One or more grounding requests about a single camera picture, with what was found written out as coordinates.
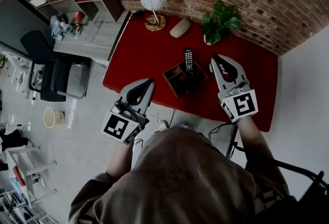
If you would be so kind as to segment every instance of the office chair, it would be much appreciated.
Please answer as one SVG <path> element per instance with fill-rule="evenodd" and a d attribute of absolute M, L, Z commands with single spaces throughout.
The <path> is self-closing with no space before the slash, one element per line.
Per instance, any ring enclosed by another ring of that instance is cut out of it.
<path fill-rule="evenodd" d="M 48 102 L 65 102 L 66 96 L 82 99 L 86 95 L 87 82 L 90 71 L 90 59 L 64 53 L 54 53 L 39 30 L 33 30 L 21 38 L 21 43 L 32 59 L 31 72 L 35 64 L 44 65 L 41 89 L 36 89 L 29 78 L 29 88 L 40 93 L 41 100 Z M 84 92 L 81 96 L 68 94 L 67 83 L 72 66 L 87 66 Z"/>

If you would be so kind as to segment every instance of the green plant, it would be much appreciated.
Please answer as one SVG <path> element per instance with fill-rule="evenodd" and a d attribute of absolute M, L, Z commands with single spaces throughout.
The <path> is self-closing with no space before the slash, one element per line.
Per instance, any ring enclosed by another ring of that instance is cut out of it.
<path fill-rule="evenodd" d="M 214 44 L 221 40 L 221 35 L 228 29 L 239 29 L 243 24 L 236 17 L 235 6 L 225 6 L 222 1 L 213 4 L 213 11 L 202 18 L 202 31 L 206 36 L 206 43 Z"/>

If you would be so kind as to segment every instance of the red tabletop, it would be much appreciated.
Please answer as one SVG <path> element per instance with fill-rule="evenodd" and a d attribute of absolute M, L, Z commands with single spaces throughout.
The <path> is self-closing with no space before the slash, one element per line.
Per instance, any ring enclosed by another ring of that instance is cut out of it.
<path fill-rule="evenodd" d="M 180 21 L 166 17 L 161 31 L 146 29 L 141 19 L 129 20 L 107 68 L 103 86 L 120 92 L 124 86 L 139 79 L 153 78 L 155 90 L 152 102 L 199 115 L 229 122 L 216 95 L 218 87 L 209 71 L 211 57 L 222 54 L 242 65 L 250 87 L 255 89 L 259 112 L 253 116 L 257 127 L 268 132 L 271 126 L 278 81 L 278 57 L 272 52 L 235 35 L 228 35 L 215 45 L 203 41 L 201 25 L 192 23 L 180 38 L 170 36 L 170 30 Z M 184 61 L 184 48 L 190 47 L 193 59 L 204 69 L 209 79 L 176 98 L 163 77 L 163 72 Z"/>

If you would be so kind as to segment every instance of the wooden box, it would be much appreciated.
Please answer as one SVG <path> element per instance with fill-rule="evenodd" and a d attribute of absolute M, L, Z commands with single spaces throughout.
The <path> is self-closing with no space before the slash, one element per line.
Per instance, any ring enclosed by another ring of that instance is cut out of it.
<path fill-rule="evenodd" d="M 208 79 L 195 61 L 193 61 L 193 74 L 186 71 L 185 62 L 182 62 L 165 71 L 163 76 L 176 97 Z"/>

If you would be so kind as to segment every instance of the remote control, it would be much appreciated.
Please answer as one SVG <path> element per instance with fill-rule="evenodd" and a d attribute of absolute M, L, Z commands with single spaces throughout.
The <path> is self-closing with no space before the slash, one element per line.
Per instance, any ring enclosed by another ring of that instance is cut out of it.
<path fill-rule="evenodd" d="M 187 48 L 184 49 L 185 54 L 185 68 L 188 74 L 193 74 L 193 57 L 192 57 L 192 49 Z"/>

